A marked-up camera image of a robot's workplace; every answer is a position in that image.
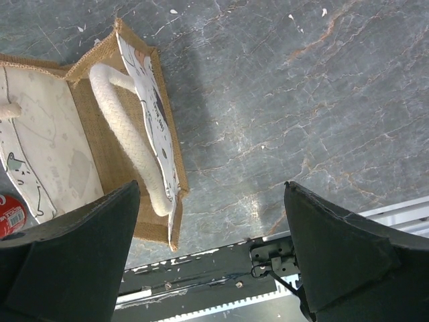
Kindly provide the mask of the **red cola can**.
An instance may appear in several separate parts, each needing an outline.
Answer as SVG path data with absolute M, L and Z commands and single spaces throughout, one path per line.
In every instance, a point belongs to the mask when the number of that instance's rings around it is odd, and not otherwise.
M 1 195 L 0 216 L 1 238 L 18 232 L 26 222 L 25 207 L 11 195 Z

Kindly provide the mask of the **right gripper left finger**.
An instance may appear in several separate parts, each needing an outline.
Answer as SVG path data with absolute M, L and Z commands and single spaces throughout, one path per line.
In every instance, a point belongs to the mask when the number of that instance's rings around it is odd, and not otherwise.
M 1 240 L 2 321 L 110 321 L 140 189 L 131 181 Z

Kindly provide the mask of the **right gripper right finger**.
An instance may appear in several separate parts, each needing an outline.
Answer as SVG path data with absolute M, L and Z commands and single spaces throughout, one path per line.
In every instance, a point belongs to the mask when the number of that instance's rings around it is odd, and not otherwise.
M 284 203 L 318 321 L 427 321 L 428 240 L 339 207 L 296 182 Z

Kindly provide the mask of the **brown canvas tote bag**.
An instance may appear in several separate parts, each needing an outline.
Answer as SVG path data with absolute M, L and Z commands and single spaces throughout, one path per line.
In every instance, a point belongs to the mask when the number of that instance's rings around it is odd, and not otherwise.
M 1 168 L 32 225 L 136 180 L 134 236 L 177 250 L 188 182 L 156 48 L 117 19 L 71 65 L 2 54 Z

